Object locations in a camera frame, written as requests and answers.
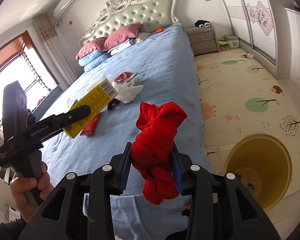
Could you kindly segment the red snack bar wrapper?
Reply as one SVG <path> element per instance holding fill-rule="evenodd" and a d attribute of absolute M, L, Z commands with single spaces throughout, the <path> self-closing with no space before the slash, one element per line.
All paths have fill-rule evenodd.
<path fill-rule="evenodd" d="M 89 124 L 87 126 L 85 126 L 85 128 L 82 129 L 80 136 L 87 136 L 87 137 L 91 137 L 94 135 L 94 131 L 99 119 L 99 114 L 96 115 L 91 122 L 89 122 Z"/>

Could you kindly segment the yellow cardboard box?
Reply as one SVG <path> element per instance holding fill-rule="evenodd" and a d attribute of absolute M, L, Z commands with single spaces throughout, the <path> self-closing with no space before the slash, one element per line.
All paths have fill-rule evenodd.
<path fill-rule="evenodd" d="M 112 84 L 104 79 L 70 108 L 67 113 L 70 121 L 63 128 L 65 133 L 74 139 L 117 95 Z"/>

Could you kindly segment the red cloth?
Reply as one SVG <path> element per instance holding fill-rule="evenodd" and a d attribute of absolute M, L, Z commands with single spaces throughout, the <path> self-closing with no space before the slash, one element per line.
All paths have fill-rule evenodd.
<path fill-rule="evenodd" d="M 143 196 L 152 204 L 160 205 L 165 199 L 179 195 L 170 166 L 170 153 L 178 127 L 187 118 L 184 110 L 174 102 L 160 107 L 140 103 L 136 127 L 140 133 L 131 146 L 131 158 L 145 184 Z"/>

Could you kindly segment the white tissue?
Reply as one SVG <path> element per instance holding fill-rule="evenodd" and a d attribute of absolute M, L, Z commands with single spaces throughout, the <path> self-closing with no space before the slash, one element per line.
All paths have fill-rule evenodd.
<path fill-rule="evenodd" d="M 118 92 L 115 98 L 125 104 L 134 101 L 136 96 L 144 88 L 144 85 L 141 84 L 141 81 L 138 77 L 134 77 L 129 82 L 125 82 L 122 84 L 118 84 L 115 82 L 112 82 L 111 84 Z"/>

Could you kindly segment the red snack bag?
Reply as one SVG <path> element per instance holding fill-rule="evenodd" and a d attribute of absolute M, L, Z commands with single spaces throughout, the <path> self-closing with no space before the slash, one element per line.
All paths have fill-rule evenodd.
<path fill-rule="evenodd" d="M 122 72 L 119 76 L 114 79 L 115 83 L 122 84 L 125 82 L 129 82 L 131 79 L 136 77 L 136 73 L 133 72 Z"/>

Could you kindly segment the yellow trash bin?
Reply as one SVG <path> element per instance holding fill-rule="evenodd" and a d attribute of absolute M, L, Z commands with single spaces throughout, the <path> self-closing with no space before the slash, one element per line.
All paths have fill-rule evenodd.
<path fill-rule="evenodd" d="M 272 135 L 252 134 L 238 142 L 225 163 L 264 211 L 285 196 L 292 178 L 292 162 L 285 145 Z"/>

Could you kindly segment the dark maroon wrapper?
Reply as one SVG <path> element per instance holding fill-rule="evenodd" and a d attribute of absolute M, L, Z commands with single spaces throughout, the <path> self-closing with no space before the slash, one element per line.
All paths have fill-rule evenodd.
<path fill-rule="evenodd" d="M 116 105 L 118 105 L 119 103 L 120 103 L 120 101 L 117 100 L 117 99 L 111 100 L 111 102 L 108 103 L 108 105 L 107 105 L 107 110 L 108 110 L 108 111 L 112 111 L 112 110 L 114 109 L 114 107 L 115 107 Z"/>

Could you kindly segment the white air conditioner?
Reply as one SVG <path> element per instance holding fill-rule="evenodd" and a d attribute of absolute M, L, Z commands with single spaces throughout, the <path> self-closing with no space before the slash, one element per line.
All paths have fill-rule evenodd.
<path fill-rule="evenodd" d="M 53 11 L 53 16 L 61 20 L 63 15 L 69 10 L 69 8 L 76 2 L 77 0 L 61 0 Z"/>

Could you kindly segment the folded white blue blanket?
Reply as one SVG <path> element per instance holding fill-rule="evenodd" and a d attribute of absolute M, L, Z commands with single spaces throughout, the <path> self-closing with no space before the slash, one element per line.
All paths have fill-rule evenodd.
<path fill-rule="evenodd" d="M 125 50 L 126 48 L 131 47 L 132 45 L 134 45 L 135 43 L 135 38 L 129 38 L 117 45 L 115 45 L 113 48 L 109 49 L 107 51 L 108 55 L 113 56 L 123 50 Z"/>

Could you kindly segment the right pink pillow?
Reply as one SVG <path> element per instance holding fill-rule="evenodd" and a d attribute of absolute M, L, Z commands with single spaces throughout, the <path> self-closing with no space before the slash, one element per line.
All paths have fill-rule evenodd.
<path fill-rule="evenodd" d="M 141 23 L 132 23 L 117 29 L 107 37 L 102 46 L 102 50 L 108 51 L 129 38 L 136 38 L 141 26 Z"/>

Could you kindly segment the small orange object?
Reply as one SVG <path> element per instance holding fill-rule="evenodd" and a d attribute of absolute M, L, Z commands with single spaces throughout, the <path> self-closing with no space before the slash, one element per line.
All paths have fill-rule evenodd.
<path fill-rule="evenodd" d="M 161 33 L 161 32 L 163 32 L 164 30 L 162 29 L 162 28 L 159 28 L 159 29 L 157 29 L 155 32 L 156 33 Z"/>

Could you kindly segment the green white storage box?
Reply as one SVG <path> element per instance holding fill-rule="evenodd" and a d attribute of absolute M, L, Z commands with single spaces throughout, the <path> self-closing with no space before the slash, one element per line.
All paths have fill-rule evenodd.
<path fill-rule="evenodd" d="M 236 35 L 225 35 L 224 39 L 228 43 L 228 47 L 230 49 L 235 49 L 240 47 L 239 38 Z"/>

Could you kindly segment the grey bedside table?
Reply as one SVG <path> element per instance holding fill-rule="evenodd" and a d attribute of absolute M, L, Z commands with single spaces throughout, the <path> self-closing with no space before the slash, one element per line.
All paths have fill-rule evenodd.
<path fill-rule="evenodd" d="M 218 51 L 217 38 L 213 27 L 188 27 L 185 30 L 194 56 Z"/>

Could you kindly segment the black white clothing pile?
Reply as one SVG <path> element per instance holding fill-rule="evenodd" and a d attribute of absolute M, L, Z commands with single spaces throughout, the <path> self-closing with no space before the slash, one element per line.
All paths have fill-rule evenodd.
<path fill-rule="evenodd" d="M 210 28 L 212 24 L 206 20 L 197 20 L 194 24 L 196 28 Z"/>

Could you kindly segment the white sliding wardrobe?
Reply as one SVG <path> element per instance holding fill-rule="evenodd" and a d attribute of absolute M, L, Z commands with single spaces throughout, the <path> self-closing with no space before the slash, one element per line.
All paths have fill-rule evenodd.
<path fill-rule="evenodd" d="M 269 0 L 223 0 L 234 35 L 276 64 L 276 31 Z"/>

